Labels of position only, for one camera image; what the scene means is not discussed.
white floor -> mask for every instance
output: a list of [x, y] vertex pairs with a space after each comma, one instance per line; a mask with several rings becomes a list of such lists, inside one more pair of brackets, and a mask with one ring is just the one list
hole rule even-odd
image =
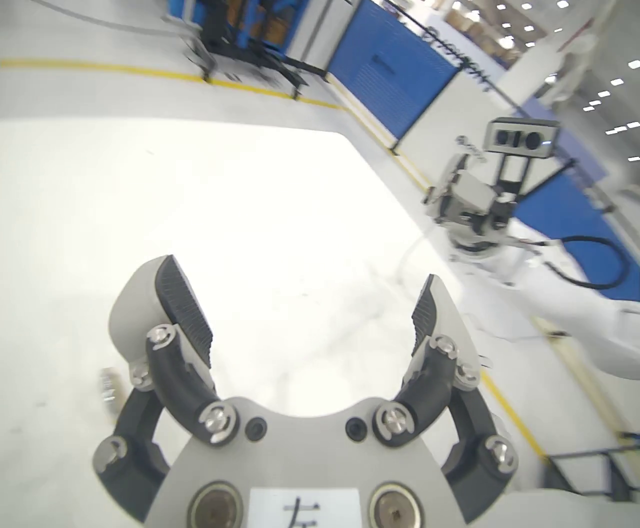
[[[111, 22], [166, 27], [151, 0], [58, 5]], [[89, 25], [29, 0], [0, 6], [0, 50], [0, 59], [65, 58], [197, 73], [180, 38]], [[318, 97], [322, 83], [311, 90]], [[332, 100], [329, 91], [324, 97]], [[90, 469], [95, 445], [111, 427], [97, 370], [124, 368], [105, 332], [118, 288], [138, 264], [169, 251], [185, 255], [185, 268], [206, 299], [218, 336], [213, 357], [222, 392], [300, 414], [331, 412], [371, 391], [391, 395], [412, 341], [412, 299], [429, 273], [439, 273], [468, 314], [496, 386], [545, 452], [614, 445], [527, 320], [449, 269], [441, 233], [430, 231], [429, 242], [405, 254], [420, 230], [431, 229], [422, 193], [346, 112], [204, 83], [0, 68], [0, 118], [0, 216], [14, 226], [1, 235], [8, 301], [1, 357], [8, 382], [0, 394], [12, 404], [2, 410], [0, 467], [11, 478], [3, 480], [0, 511], [8, 525], [132, 525]], [[122, 118], [187, 121], [161, 121], [155, 129], [146, 120]], [[291, 202], [270, 207], [264, 196], [282, 175], [290, 178], [281, 192]], [[336, 192], [340, 178], [344, 188]], [[291, 216], [315, 223], [288, 221], [281, 210], [286, 203]], [[190, 231], [192, 225], [198, 230]], [[300, 244], [306, 257], [292, 252]], [[233, 264], [224, 259], [231, 248], [238, 251]], [[330, 260], [321, 260], [328, 254]], [[261, 293], [248, 312], [240, 294], [248, 296], [251, 288]], [[332, 294], [325, 296], [325, 288]], [[217, 302], [219, 291], [225, 306]], [[234, 298], [231, 317], [227, 303]], [[331, 316], [328, 307], [336, 302], [339, 312]], [[294, 314], [305, 317], [291, 328], [286, 320]], [[238, 327], [247, 321], [260, 325], [266, 342], [282, 340], [286, 353], [276, 359], [274, 349], [262, 347], [262, 335], [247, 336]], [[380, 349], [375, 361], [363, 352], [372, 349]], [[256, 362], [262, 376], [246, 366]], [[300, 396], [309, 392], [317, 397]], [[531, 443], [486, 387], [483, 394], [520, 453], [515, 486], [535, 487], [541, 464]], [[173, 459], [184, 435], [167, 422], [161, 436]], [[443, 461], [455, 441], [448, 417], [426, 441]], [[604, 485], [597, 467], [578, 468], [571, 477], [585, 490]]]

ceiling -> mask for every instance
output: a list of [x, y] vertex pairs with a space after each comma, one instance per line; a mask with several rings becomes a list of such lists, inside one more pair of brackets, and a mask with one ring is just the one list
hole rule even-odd
[[[631, 61], [640, 60], [640, 1], [619, 0], [600, 35], [593, 55], [591, 68], [587, 71], [576, 94], [575, 101], [582, 108], [589, 102], [599, 100], [588, 116], [602, 119], [600, 126], [602, 141], [614, 147], [622, 160], [640, 157], [640, 127], [627, 129], [617, 134], [606, 135], [605, 130], [640, 122], [640, 68], [629, 67]], [[612, 86], [613, 79], [622, 79], [624, 84]], [[599, 97], [598, 92], [607, 90], [608, 97]], [[640, 173], [640, 161], [634, 171]]]
[[[604, 13], [604, 0], [566, 0], [568, 6], [560, 8], [558, 0], [461, 0], [468, 10], [479, 10], [481, 18], [502, 35], [513, 35], [516, 46], [526, 51], [526, 42], [535, 42], [555, 30], [569, 25], [575, 19], [588, 20]], [[524, 9], [523, 4], [531, 5]], [[498, 9], [503, 4], [505, 9]], [[505, 23], [510, 28], [503, 28]], [[533, 31], [525, 31], [525, 26], [534, 26]], [[585, 144], [598, 156], [619, 161], [615, 172], [624, 173], [621, 180], [637, 177], [640, 183], [640, 161], [628, 161], [640, 157], [640, 127], [607, 135], [605, 131], [615, 127], [640, 122], [640, 68], [632, 70], [629, 63], [640, 60], [640, 0], [618, 0], [606, 17], [606, 22], [598, 27], [598, 43], [590, 56], [588, 67], [575, 95], [571, 98], [572, 108], [590, 107], [591, 101], [600, 101], [593, 110], [580, 120], [589, 127], [589, 144]], [[613, 79], [622, 79], [624, 84], [613, 86]], [[609, 91], [608, 97], [599, 97], [598, 92]], [[612, 165], [607, 167], [609, 173]]]

white table surface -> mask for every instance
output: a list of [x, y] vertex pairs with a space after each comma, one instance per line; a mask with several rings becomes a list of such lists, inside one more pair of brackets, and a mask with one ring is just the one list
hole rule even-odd
[[[0, 511], [7, 526], [135, 522], [94, 476], [111, 305], [174, 253], [213, 328], [222, 397], [282, 413], [392, 397], [429, 273], [461, 284], [344, 137], [173, 120], [0, 125]], [[169, 461], [186, 434], [163, 417]]]

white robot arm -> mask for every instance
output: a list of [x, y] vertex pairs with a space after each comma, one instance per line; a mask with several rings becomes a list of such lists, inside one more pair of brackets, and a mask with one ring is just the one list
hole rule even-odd
[[[531, 127], [540, 128], [542, 141], [537, 143], [548, 147], [546, 152], [531, 155], [532, 149], [513, 146], [525, 143], [527, 133], [533, 133]], [[548, 157], [554, 127], [557, 123], [496, 120], [488, 128], [485, 150], [505, 156]], [[518, 128], [525, 131], [516, 137]], [[424, 200], [427, 214], [447, 230], [457, 260], [525, 313], [543, 317], [577, 339], [600, 370], [640, 380], [640, 303], [615, 301], [600, 293], [626, 278], [629, 264], [622, 251], [597, 237], [549, 240], [512, 217], [522, 181], [501, 180], [498, 174], [497, 183], [487, 185], [466, 170], [466, 160], [467, 155], [456, 156], [441, 184], [429, 189]], [[589, 283], [564, 250], [562, 242], [570, 241], [609, 246], [623, 263], [619, 277], [610, 284]]]

blue wall panel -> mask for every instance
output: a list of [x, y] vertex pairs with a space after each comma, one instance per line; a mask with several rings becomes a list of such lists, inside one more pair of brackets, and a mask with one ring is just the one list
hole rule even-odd
[[440, 93], [456, 68], [393, 16], [362, 0], [330, 72], [396, 137]]
[[[623, 284], [601, 293], [610, 299], [640, 300], [640, 267], [602, 214], [591, 206], [568, 176], [558, 176], [530, 198], [525, 198], [516, 210], [516, 216], [552, 239], [587, 235], [607, 238], [617, 244], [627, 254], [631, 271]], [[620, 264], [611, 249], [585, 242], [567, 244], [566, 249], [591, 282], [612, 282], [618, 276]]]

